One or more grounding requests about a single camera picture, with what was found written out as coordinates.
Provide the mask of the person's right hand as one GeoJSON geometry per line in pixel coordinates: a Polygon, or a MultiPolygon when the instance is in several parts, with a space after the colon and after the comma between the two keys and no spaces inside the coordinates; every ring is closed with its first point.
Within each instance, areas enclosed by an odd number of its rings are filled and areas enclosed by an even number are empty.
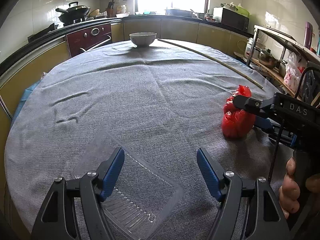
{"type": "MultiPolygon", "coordinates": [[[[286,219],[290,214],[299,210],[298,197],[300,188],[295,181],[296,162],[290,158],[286,163],[286,174],[283,183],[279,188],[279,204],[286,219]]],[[[319,174],[311,176],[306,181],[306,188],[317,197],[316,206],[319,209],[319,174]]]]}

